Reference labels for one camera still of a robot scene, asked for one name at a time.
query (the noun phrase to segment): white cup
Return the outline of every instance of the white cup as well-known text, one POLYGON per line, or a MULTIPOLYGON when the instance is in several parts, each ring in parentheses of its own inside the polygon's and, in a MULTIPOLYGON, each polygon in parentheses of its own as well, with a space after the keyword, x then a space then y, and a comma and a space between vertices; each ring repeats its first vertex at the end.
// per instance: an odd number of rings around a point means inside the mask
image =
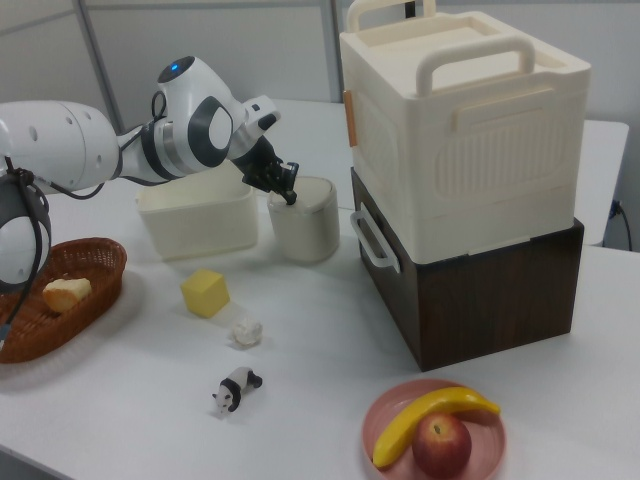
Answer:
POLYGON ((273 233, 282 254, 298 262, 319 262, 340 243, 338 194, 326 178, 297 177, 296 203, 287 205, 279 195, 268 197, 273 233))

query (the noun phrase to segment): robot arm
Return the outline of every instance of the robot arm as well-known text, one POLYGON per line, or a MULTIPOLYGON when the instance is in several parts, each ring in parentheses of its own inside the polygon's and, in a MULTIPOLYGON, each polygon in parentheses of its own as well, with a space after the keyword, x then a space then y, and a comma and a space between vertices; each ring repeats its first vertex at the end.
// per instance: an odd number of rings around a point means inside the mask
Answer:
MULTIPOLYGON (((74 191, 127 178, 157 185, 213 168, 225 159, 242 181, 274 191, 293 204, 297 164, 284 165, 264 133, 279 118, 265 96, 240 103, 204 62, 185 57, 158 78, 164 105, 145 125, 117 136, 98 110, 72 102, 38 101, 0 105, 0 293, 25 286, 35 258, 32 222, 10 186, 9 161, 32 172, 29 192, 74 191), (2 191, 10 190, 12 201, 2 191)), ((31 202, 36 209, 42 201, 31 202)), ((41 228, 44 265, 50 226, 41 228)))

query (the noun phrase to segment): wicker basket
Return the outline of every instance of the wicker basket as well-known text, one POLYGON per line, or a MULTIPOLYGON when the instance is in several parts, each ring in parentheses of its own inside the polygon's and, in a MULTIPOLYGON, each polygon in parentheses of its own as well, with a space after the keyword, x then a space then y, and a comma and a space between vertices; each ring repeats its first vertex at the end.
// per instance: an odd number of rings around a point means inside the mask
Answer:
MULTIPOLYGON (((26 362, 46 355, 90 325, 120 295, 126 261, 122 245, 108 238, 85 238, 54 246, 47 266, 13 320, 0 363, 26 362), (70 310, 55 313, 45 304, 42 290, 58 278, 87 278, 92 292, 70 310)), ((0 325, 7 321, 19 295, 0 295, 0 325)))

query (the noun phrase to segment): banana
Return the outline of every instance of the banana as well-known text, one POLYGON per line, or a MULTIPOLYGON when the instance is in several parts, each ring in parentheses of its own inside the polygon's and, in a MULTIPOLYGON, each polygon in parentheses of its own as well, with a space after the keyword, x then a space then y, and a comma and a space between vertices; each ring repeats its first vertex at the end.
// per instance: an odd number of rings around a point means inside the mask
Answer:
POLYGON ((434 412, 455 413, 488 410, 499 414, 500 407, 467 387, 446 387, 418 397, 407 405, 384 429, 373 448, 373 464, 385 468, 411 445, 420 420, 434 412))

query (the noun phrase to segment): dark wooden box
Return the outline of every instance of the dark wooden box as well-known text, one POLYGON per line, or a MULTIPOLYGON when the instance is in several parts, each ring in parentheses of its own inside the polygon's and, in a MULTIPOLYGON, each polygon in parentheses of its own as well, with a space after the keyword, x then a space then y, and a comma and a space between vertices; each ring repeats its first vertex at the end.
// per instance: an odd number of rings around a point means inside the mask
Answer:
MULTIPOLYGON (((422 371, 569 333, 583 225, 510 247, 427 265, 409 258, 351 169, 356 209, 364 204, 400 262, 360 255, 422 371)), ((365 222, 360 228, 383 256, 365 222)))

